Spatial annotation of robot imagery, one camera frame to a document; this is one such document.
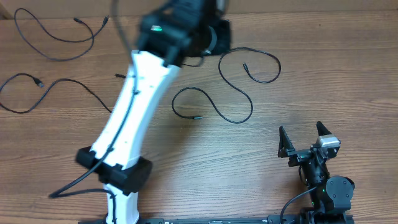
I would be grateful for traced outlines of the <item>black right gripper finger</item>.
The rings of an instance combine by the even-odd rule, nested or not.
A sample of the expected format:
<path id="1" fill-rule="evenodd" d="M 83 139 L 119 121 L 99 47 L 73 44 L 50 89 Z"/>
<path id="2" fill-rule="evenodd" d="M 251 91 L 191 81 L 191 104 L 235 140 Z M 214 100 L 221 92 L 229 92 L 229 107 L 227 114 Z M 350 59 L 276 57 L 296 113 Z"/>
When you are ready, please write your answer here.
<path id="1" fill-rule="evenodd" d="M 319 136 L 326 136 L 331 134 L 331 132 L 324 126 L 321 121 L 317 121 L 316 127 Z"/>
<path id="2" fill-rule="evenodd" d="M 289 157 L 291 152 L 294 152 L 295 148 L 288 137 L 284 126 L 279 127 L 279 150 L 278 157 Z"/>

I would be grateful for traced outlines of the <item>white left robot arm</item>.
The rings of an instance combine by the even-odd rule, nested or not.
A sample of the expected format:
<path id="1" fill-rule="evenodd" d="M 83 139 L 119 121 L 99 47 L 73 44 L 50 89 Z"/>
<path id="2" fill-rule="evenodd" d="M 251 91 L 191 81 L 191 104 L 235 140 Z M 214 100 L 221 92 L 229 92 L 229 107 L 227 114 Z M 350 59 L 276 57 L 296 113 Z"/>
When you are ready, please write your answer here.
<path id="1" fill-rule="evenodd" d="M 207 55 L 220 44 L 225 1 L 171 1 L 145 15 L 119 98 L 99 138 L 76 161 L 96 173 L 107 196 L 105 223 L 137 223 L 137 198 L 151 161 L 141 156 L 146 129 L 186 57 Z"/>

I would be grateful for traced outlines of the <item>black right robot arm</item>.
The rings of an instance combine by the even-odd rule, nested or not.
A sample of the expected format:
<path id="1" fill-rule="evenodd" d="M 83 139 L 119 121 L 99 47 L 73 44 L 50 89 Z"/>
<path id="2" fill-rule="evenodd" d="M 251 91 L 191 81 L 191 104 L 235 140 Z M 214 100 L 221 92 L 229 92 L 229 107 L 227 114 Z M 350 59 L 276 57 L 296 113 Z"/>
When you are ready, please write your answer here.
<path id="1" fill-rule="evenodd" d="M 279 128 L 280 158 L 302 171 L 315 209 L 323 214 L 340 214 L 351 209 L 354 182 L 340 175 L 331 176 L 326 162 L 337 156 L 341 141 L 321 121 L 316 123 L 318 138 L 308 149 L 296 150 L 283 126 Z"/>

